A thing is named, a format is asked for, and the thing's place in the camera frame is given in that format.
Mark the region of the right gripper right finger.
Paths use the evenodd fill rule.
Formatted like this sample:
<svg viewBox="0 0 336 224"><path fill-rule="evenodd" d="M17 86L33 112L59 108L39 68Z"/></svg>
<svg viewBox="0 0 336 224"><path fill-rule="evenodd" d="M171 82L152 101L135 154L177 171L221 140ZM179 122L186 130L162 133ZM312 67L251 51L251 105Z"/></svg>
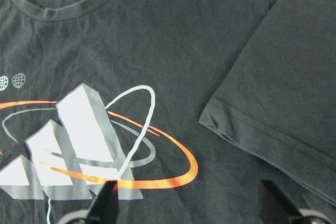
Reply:
<svg viewBox="0 0 336 224"><path fill-rule="evenodd" d="M302 214L272 180L259 183L259 216L261 223L295 223Z"/></svg>

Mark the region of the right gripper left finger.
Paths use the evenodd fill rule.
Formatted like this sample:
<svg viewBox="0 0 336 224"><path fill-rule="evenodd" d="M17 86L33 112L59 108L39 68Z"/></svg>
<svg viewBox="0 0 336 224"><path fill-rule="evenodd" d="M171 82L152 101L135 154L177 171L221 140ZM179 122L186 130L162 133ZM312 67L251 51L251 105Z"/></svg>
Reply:
<svg viewBox="0 0 336 224"><path fill-rule="evenodd" d="M118 217L118 184L105 182L88 212L88 223L116 223Z"/></svg>

